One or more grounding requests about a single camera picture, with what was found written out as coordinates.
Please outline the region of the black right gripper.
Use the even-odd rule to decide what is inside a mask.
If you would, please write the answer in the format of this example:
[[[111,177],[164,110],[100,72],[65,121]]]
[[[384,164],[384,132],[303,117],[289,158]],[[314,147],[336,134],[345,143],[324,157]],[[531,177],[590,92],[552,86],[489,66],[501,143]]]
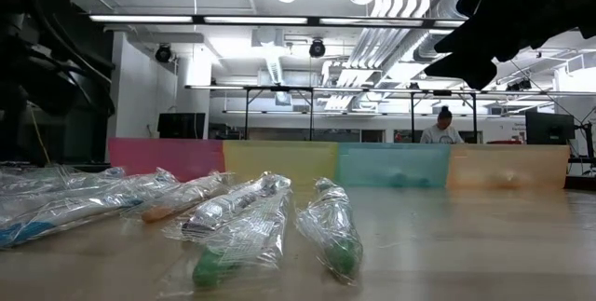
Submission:
[[[497,73],[492,59],[508,61],[530,45],[525,32],[546,1],[458,0],[458,12],[467,21],[435,45],[438,53],[458,54],[433,62],[425,74],[459,78],[476,90],[485,88]]]

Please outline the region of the person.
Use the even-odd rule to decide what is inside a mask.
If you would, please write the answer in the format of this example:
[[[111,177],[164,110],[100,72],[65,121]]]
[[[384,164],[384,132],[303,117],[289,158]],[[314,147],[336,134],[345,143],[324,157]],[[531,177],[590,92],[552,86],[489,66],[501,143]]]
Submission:
[[[448,106],[442,106],[437,122],[424,129],[420,138],[421,144],[463,144],[464,140],[452,126],[453,114]]]

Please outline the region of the black monitor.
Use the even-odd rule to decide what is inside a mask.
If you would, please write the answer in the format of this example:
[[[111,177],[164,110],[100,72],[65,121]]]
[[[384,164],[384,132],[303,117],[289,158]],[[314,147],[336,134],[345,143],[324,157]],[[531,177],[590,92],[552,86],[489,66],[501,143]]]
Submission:
[[[528,144],[565,145],[575,138],[575,121],[570,115],[525,113]]]
[[[204,125],[204,113],[162,113],[157,132],[165,139],[202,139]]]

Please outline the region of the orange translucent plastic bin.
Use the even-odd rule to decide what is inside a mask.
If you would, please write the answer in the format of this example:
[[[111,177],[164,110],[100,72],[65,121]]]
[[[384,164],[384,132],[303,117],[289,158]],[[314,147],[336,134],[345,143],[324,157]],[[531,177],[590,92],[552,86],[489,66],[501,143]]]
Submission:
[[[456,144],[446,186],[562,189],[569,157],[567,145]]]

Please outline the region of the green translucent plastic bin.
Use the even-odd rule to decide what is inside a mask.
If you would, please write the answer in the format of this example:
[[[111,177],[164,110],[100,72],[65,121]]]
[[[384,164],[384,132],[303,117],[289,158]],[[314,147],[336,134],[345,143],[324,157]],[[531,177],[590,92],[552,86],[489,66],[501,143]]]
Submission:
[[[335,180],[355,187],[445,187],[447,144],[339,143]]]

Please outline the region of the black equipment stand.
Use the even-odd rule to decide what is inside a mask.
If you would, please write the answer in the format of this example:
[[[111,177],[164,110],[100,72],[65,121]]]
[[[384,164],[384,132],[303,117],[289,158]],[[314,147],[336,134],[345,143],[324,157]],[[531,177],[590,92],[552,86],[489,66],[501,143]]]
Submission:
[[[579,180],[596,180],[596,146],[591,122],[574,125],[578,138],[568,141],[570,157],[566,175]]]

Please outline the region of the black beam with light strips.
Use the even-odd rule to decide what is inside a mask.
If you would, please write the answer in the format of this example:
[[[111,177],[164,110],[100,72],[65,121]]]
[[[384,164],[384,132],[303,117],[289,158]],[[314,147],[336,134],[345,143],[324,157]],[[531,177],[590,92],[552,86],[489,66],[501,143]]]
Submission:
[[[216,26],[297,26],[346,28],[403,28],[453,30],[466,20],[431,18],[280,17],[232,15],[89,15],[106,24],[216,25]]]

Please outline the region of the yellow translucent plastic bin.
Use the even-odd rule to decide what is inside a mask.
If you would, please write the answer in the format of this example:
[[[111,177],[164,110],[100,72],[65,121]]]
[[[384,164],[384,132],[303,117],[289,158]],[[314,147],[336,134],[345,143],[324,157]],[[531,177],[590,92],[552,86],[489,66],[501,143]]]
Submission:
[[[227,171],[248,181],[269,171],[311,186],[316,179],[335,176],[338,143],[299,141],[224,141]]]

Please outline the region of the green wrapped toothbrush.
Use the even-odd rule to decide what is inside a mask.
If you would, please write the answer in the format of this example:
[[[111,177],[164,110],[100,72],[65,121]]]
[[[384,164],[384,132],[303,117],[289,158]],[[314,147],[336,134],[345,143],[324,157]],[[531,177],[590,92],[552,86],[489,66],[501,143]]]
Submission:
[[[259,278],[279,269],[291,196],[292,191],[283,188],[252,203],[207,236],[192,273],[195,286],[213,288],[238,272],[244,277]]]
[[[296,214],[298,231],[316,249],[319,262],[342,283],[359,276],[363,246],[346,191],[328,178],[315,182],[316,196]]]

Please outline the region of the purple wrapped toothbrush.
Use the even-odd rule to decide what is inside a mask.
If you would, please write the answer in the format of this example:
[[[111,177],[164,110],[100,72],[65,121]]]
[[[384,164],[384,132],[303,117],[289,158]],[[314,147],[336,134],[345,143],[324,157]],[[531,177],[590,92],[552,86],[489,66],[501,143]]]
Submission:
[[[199,203],[162,228],[170,239],[198,241],[222,228],[254,207],[265,198],[271,198],[281,189],[291,187],[291,179],[283,175],[264,172],[259,178],[233,185],[218,197]]]

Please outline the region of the pink translucent plastic bin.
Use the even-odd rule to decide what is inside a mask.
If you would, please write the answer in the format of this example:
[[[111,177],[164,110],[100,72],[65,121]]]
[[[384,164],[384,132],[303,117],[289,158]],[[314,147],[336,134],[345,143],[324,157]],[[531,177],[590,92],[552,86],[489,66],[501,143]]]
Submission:
[[[108,155],[113,167],[128,175],[152,173],[157,168],[186,182],[225,171],[222,141],[194,139],[110,138]]]

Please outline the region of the orange wrapped toothbrush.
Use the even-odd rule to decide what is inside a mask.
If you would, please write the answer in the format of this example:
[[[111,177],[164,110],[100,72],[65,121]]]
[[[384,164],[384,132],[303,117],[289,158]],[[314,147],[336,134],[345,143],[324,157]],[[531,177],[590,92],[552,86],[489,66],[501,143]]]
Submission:
[[[129,208],[120,216],[146,224],[161,221],[185,212],[205,200],[227,194],[236,182],[235,177],[233,172],[213,171],[208,176],[171,185],[161,196]]]

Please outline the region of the silver ventilation duct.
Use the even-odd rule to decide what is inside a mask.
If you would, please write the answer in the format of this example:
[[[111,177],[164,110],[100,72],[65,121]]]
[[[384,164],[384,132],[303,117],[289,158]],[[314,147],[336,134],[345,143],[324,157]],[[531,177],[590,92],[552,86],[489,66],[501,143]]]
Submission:
[[[439,53],[435,46],[445,37],[445,34],[440,34],[438,31],[431,31],[426,33],[419,45],[414,48],[413,60],[415,62],[431,63],[444,56],[444,53]]]

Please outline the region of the black background metal frame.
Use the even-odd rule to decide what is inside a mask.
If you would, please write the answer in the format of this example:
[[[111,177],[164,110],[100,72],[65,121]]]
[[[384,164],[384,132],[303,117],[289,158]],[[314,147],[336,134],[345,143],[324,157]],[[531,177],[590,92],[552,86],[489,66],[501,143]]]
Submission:
[[[246,92],[245,100],[245,119],[244,119],[244,139],[248,139],[249,135],[249,108],[250,103],[256,99],[263,91],[268,90],[271,92],[291,92],[296,91],[301,95],[302,91],[310,94],[309,98],[305,98],[307,104],[310,106],[308,112],[302,112],[302,115],[308,115],[309,117],[309,128],[308,128],[308,140],[312,141],[314,138],[314,98],[316,93],[321,92],[343,92],[343,93],[364,93],[364,92],[386,92],[389,94],[394,93],[406,93],[409,95],[410,109],[408,116],[411,122],[411,132],[413,142],[415,143],[414,131],[415,131],[415,102],[414,97],[417,94],[424,96],[434,97],[451,97],[458,96],[468,107],[472,110],[472,123],[473,123],[473,142],[479,143],[479,130],[478,130],[478,110],[477,110],[477,95],[478,91],[471,90],[448,90],[448,89],[367,89],[367,88],[314,88],[314,87],[292,87],[292,86],[243,86],[240,88]]]

